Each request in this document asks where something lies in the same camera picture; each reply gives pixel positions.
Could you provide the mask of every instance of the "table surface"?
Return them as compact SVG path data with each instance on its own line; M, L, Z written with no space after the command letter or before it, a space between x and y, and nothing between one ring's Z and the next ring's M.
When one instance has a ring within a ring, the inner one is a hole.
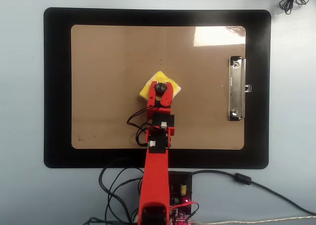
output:
M316 0L287 16L279 0L0 0L0 224L78 225L102 217L100 169L49 169L43 163L43 12L51 6L131 9L266 9L272 15L270 163L239 170L316 211ZM118 169L106 174L109 185ZM124 174L122 180L137 172ZM136 185L119 194L137 206ZM220 175L197 175L199 221L257 220L306 214ZM119 213L117 203L113 207ZM315 224L315 221L294 221Z

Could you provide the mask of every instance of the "metal clip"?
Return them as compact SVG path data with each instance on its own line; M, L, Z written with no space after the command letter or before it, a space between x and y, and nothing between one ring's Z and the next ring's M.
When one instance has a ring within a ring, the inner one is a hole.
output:
M231 56L229 63L229 120L241 120L245 115L245 93L251 92L251 85L245 84L246 60Z

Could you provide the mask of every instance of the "electrical wire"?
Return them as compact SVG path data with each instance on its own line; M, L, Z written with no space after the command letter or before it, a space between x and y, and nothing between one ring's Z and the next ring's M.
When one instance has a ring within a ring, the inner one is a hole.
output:
M146 107L146 108L144 108L144 109L141 109L141 110L137 111L137 112L134 113L133 115L131 115L131 116L127 119L127 122L126 122L128 125L131 125L131 126L134 126L134 127L138 128L138 130L137 130L137 132L136 132L136 135L135 135L135 140L136 140L137 144L138 144L139 146L141 146L141 147L147 147L147 146L148 146L147 143L141 143L141 142L139 141L139 136L140 136L141 133L146 133L146 130L148 130L148 129L154 129L154 130L157 130L157 131L160 131L160 130L163 130L163 131L164 131L164 129L156 128L156 127L154 127L152 124L149 124L148 122L149 122L149 120L150 120L151 118L148 118L147 121L146 121L145 123L141 124L140 126L137 125L137 124L132 123L131 120L132 120L133 118L135 118L136 116L138 116L138 115L140 115L140 114L142 114L142 113L145 113L148 109L153 109L153 108L157 108L157 109L153 112L153 114L155 114L155 113L160 109L160 107L157 107L157 106L149 106L149 107Z
M182 208L182 207L186 207L186 206L190 206L192 204L198 204L198 203L195 202L195 201L190 201L190 202L186 202L186 203L183 203L183 204L177 204L177 205L174 205L174 206L170 207L170 210L177 209L177 208Z
M224 221L224 222L211 222L211 223L200 223L194 221L195 225L225 225L225 224L264 224L264 223L275 223L290 220L303 220L303 219L316 219L316 216L306 216L306 217L290 217L281 219L266 219L258 221Z
M115 182L117 181L117 179L119 178L119 176L120 176L125 170L127 170L127 169L137 169L137 170L139 170L141 173L144 173L140 168L137 168L137 167L126 167L126 168L124 168L123 170L120 171L120 173L117 175L117 177L116 177L116 178L114 179L114 181L112 182L109 191L111 191L113 185L115 184ZM108 209L109 209L110 212L112 213L112 215L113 215L118 221L120 221L121 223L125 223L124 221L122 221L122 220L112 211L111 206L110 206L111 198L112 198L112 197L110 197L110 195L108 194L108 204L107 204L107 207L106 207L106 209L105 209L105 218L104 218L104 220L106 220L107 211L108 211Z
M302 208L301 206L299 206L298 204L294 203L292 200L286 198L285 196L283 196L283 195L281 195L281 194L279 194L279 193L277 193L277 192L271 190L270 188L265 187L264 185L261 185L261 184L259 184L259 183L257 183L257 182L254 182L254 181L251 180L250 177L247 177L247 176L242 175L242 174L239 174L239 173L236 173L235 175L233 175L233 174L231 174L231 173L223 172L223 171L218 171L218 170L201 170L201 171L196 171L196 172L190 173L190 174L187 176L187 179L188 179L189 177L193 176L193 175L200 174L200 173L216 173L216 174L222 174L222 175L230 176L230 177L234 178L237 182L241 182L241 183L243 183L243 184L254 184L254 185L256 185L256 186L258 186L258 187L260 187L260 188L266 190L267 192L270 192L270 193L276 195L277 197L279 197L279 198L285 200L286 202L288 202L289 204L293 205L293 206L296 207L297 209L299 209L299 210L301 210L301 211L303 211L303 212L305 212L305 213L307 213L307 214L316 216L316 213L315 213L315 212L312 212L312 211L309 211L309 210L307 210L307 209Z
M280 8L286 15L291 14L294 3L299 6L306 5L310 0L281 0L279 3Z
M114 163L116 163L116 162L118 162L118 161L122 161L122 160L126 160L126 158L118 158L118 159L112 161L111 163L109 163L105 168L102 169L102 171L101 171L101 173L100 173L100 175L99 175L99 185L100 185L100 187L101 187L107 194L109 194L109 195L111 195L112 197L114 197L114 198L123 206L124 211L125 211L125 214L126 214L127 219L128 219L128 223L129 223L130 225L132 225L132 224L133 224L133 221L132 221L132 219L130 218L130 215L129 215L129 212L128 212L128 208L127 208L127 206L126 206L124 200L122 200L122 198L119 197L118 195L116 195L116 194L110 192L110 191L104 186L104 184L103 184L103 182L102 182L103 174L104 174L104 172L109 168L109 166L111 166L112 164L114 164Z
M115 188L115 190L113 191L113 194L114 194L114 193L117 191L117 189L120 188L121 186L126 185L126 184L131 183L131 182L136 181L136 180L140 180L141 178L142 178L142 177L134 178L134 179L129 179L129 180L127 180L127 181L121 183L118 187ZM118 221L120 221L121 223L123 223L123 224L129 224L128 222L122 221L122 220L119 219L117 216L116 216L116 219L117 219Z
M123 225L121 222L118 221L104 221L101 219L98 219L96 217L91 217L88 221L86 221L83 225L90 225L90 224L110 224L110 225Z
M192 218L192 216L197 213L198 209L199 209L199 204L197 203L197 209L195 209L195 210L193 211L193 213L191 213L191 214L185 219L185 221L187 222L190 218Z

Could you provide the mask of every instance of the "cable bundle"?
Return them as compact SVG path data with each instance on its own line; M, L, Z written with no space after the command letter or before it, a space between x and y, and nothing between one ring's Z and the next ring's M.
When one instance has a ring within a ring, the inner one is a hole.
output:
M294 2L299 6L306 5L309 0L282 0L279 5L282 10L284 10L286 15L291 14Z

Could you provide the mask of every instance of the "metal rivet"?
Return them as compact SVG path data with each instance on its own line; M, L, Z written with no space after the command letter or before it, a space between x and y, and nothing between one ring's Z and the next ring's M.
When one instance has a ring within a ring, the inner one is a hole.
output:
M239 63L238 62L234 62L233 63L233 68L239 68Z

